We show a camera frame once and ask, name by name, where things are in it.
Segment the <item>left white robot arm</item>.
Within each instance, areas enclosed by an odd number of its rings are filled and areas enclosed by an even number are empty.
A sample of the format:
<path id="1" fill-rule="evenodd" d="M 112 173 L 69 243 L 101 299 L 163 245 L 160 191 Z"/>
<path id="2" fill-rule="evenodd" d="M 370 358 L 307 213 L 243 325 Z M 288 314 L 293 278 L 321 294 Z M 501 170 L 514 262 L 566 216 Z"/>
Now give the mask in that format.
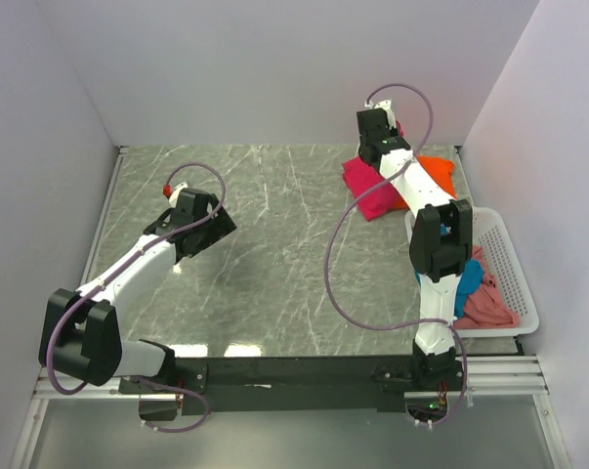
<path id="1" fill-rule="evenodd" d="M 50 296 L 40 364 L 95 386 L 129 376 L 177 385 L 174 351 L 146 339 L 122 339 L 119 319 L 159 277 L 235 228 L 215 194 L 179 185 L 168 208 L 143 230 L 130 251 L 78 289 L 60 288 Z"/>

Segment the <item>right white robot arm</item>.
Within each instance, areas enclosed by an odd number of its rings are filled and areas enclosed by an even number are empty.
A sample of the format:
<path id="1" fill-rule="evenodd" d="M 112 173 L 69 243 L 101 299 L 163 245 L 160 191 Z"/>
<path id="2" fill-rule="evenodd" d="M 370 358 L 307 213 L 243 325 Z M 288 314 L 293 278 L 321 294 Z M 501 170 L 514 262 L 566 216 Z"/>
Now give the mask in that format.
<path id="1" fill-rule="evenodd" d="M 398 131 L 389 107 L 357 113 L 359 158 L 391 185 L 414 217 L 409 259 L 419 276 L 420 323 L 413 341 L 411 379 L 436 386 L 461 372 L 449 328 L 461 276 L 472 254 L 473 210 L 443 190 Z"/>

